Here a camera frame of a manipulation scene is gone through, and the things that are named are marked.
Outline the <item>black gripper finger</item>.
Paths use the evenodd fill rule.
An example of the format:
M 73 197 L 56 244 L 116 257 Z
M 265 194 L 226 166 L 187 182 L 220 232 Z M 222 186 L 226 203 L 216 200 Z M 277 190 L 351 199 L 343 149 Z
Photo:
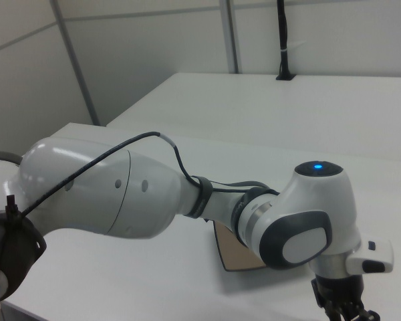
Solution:
M 339 302 L 327 301 L 324 305 L 324 310 L 330 321 L 344 320 L 342 305 Z
M 355 321 L 378 321 L 378 313 L 373 310 L 366 310 L 362 302 L 355 305 L 356 315 Z

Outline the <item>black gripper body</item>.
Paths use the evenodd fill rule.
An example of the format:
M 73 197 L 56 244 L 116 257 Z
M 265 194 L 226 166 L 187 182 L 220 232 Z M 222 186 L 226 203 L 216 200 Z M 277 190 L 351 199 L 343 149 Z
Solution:
M 361 297 L 364 291 L 362 276 L 329 279 L 316 275 L 311 285 L 320 308 L 324 309 L 325 303 L 332 301 L 342 305 L 342 313 L 356 313 L 355 305 L 362 302 Z

